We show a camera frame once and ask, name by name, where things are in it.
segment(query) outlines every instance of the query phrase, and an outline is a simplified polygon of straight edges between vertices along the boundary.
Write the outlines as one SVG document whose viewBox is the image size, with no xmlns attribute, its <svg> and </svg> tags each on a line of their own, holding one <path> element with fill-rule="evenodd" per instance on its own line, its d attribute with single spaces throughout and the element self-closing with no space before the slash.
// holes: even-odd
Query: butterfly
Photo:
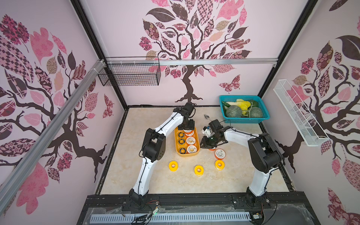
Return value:
<svg viewBox="0 0 360 225">
<path fill-rule="evenodd" d="M 227 91 L 228 93 L 230 93 L 230 91 L 233 90 L 232 88 L 234 88 L 234 89 L 240 89 L 240 88 L 239 88 L 239 86 L 240 86 L 239 81 L 240 81 L 240 75 L 237 75 L 237 76 L 233 79 L 233 81 L 231 82 L 231 84 L 229 84 L 229 83 L 221 83 L 221 84 L 219 84 L 219 85 L 220 85 L 220 87 L 225 88 L 225 91 Z"/>
<path fill-rule="evenodd" d="M 105 99 L 106 109 L 105 109 L 105 111 L 103 113 L 103 118 L 105 118 L 107 116 L 112 116 L 111 108 L 114 105 L 114 103 L 112 103 L 112 101 L 109 100 L 109 98 L 105 94 L 104 94 L 104 99 Z"/>
</svg>

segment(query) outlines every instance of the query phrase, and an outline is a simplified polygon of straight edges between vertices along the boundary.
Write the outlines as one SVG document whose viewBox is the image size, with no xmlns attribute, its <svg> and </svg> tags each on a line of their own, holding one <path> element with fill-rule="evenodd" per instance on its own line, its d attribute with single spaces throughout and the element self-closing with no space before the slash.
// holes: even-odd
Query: white wire basket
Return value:
<svg viewBox="0 0 360 225">
<path fill-rule="evenodd" d="M 310 109 L 286 79 L 279 80 L 274 91 L 284 105 L 286 111 L 288 111 L 307 146 L 319 146 L 325 141 L 330 140 L 324 129 L 316 120 L 316 117 L 310 113 Z M 291 97 L 287 91 L 291 91 L 294 96 Z M 301 104 L 302 107 L 304 107 L 304 111 L 307 111 L 307 113 L 304 115 L 300 110 L 301 107 L 299 108 L 296 104 Z M 319 126 L 322 133 L 316 133 L 312 124 Z"/>
</svg>

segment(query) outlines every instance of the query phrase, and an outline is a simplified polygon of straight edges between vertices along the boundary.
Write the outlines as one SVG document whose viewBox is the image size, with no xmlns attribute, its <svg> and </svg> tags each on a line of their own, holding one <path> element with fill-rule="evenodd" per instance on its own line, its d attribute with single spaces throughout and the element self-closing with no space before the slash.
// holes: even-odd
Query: teal basket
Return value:
<svg viewBox="0 0 360 225">
<path fill-rule="evenodd" d="M 256 95 L 221 95 L 220 108 L 222 116 L 224 117 L 224 123 L 260 123 L 263 120 L 270 119 L 269 112 L 267 111 L 264 102 L 259 96 Z M 262 110 L 263 118 L 248 118 L 248 117 L 226 117 L 224 109 L 222 108 L 223 102 L 236 102 L 236 99 L 243 99 L 244 101 L 255 100 L 259 103 L 259 108 Z"/>
</svg>

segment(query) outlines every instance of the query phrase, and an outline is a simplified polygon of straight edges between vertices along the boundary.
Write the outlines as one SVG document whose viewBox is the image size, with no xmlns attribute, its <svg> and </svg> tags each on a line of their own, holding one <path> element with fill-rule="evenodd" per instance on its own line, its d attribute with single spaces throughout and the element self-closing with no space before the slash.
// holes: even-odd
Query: yellow tray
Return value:
<svg viewBox="0 0 360 225">
<path fill-rule="evenodd" d="M 195 156 L 195 155 L 197 155 L 197 154 L 199 153 L 199 151 L 200 151 L 200 142 L 199 142 L 198 132 L 196 131 L 196 128 L 195 128 L 195 130 L 194 130 L 194 135 L 192 136 L 192 137 L 195 138 L 195 141 L 196 141 L 195 144 L 194 144 L 194 146 L 197 148 L 197 152 L 195 152 L 195 153 L 188 153 L 188 152 L 186 152 L 186 154 L 180 154 L 180 153 L 179 153 L 179 150 L 180 150 L 181 148 L 187 149 L 188 146 L 189 146 L 189 144 L 186 143 L 186 138 L 188 137 L 188 136 L 186 136 L 186 135 L 185 135 L 185 137 L 183 138 L 183 139 L 185 140 L 185 143 L 182 144 L 182 145 L 179 144 L 179 140 L 180 140 L 181 138 L 179 138 L 178 134 L 179 134 L 180 132 L 184 132 L 184 131 L 183 131 L 183 130 L 178 130 L 177 128 L 175 128 L 175 130 L 174 130 L 174 133 L 175 133 L 175 151 L 176 151 L 176 152 L 178 153 L 178 155 L 181 156 L 181 157 L 188 157 L 188 156 Z"/>
</svg>

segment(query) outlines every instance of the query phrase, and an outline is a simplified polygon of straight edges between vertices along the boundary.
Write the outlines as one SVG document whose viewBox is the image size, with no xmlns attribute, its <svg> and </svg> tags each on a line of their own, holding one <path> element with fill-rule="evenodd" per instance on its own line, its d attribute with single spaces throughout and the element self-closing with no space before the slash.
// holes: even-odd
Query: wallpaper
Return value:
<svg viewBox="0 0 360 225">
<path fill-rule="evenodd" d="M 294 90 L 288 94 L 305 117 L 315 116 L 309 123 L 318 134 L 321 126 L 329 141 L 306 146 L 293 122 L 287 123 L 275 84 L 264 96 L 273 115 L 266 128 L 321 224 L 360 223 L 360 14 L 353 10 L 359 7 L 358 1 L 323 1 L 274 81 L 291 83 L 299 97 Z"/>
<path fill-rule="evenodd" d="M 82 2 L 105 54 L 146 56 L 148 60 L 154 57 L 160 60 L 277 58 L 306 3 L 289 4 L 282 0 L 271 3 L 146 0 L 141 5 L 136 1 Z M 116 8 L 117 13 L 108 9 L 108 5 Z M 119 29 L 109 27 L 107 21 L 113 21 Z M 186 102 L 214 105 L 219 104 L 219 95 L 257 95 L 272 66 L 161 66 L 159 86 L 120 88 L 129 105 L 183 105 Z"/>
<path fill-rule="evenodd" d="M 0 11 L 0 183 L 97 61 L 70 2 L 27 2 L 41 13 L 36 19 L 26 5 L 18 11 L 18 4 Z M 44 13 L 48 4 L 58 11 Z M 59 15 L 63 24 L 56 22 Z M 122 114 L 113 89 L 96 78 L 0 223 L 75 224 L 86 196 L 96 189 Z"/>
</svg>

